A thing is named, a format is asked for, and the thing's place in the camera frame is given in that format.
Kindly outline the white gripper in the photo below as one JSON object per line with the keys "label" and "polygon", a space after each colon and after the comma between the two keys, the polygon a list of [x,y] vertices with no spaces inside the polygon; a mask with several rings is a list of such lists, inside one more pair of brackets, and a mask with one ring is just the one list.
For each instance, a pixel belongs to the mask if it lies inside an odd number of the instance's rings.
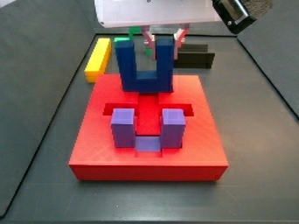
{"label": "white gripper", "polygon": [[146,45],[155,60],[155,35],[148,25],[178,25],[174,58],[192,23],[220,21],[211,0],[95,0],[98,21],[106,28],[142,26]]}

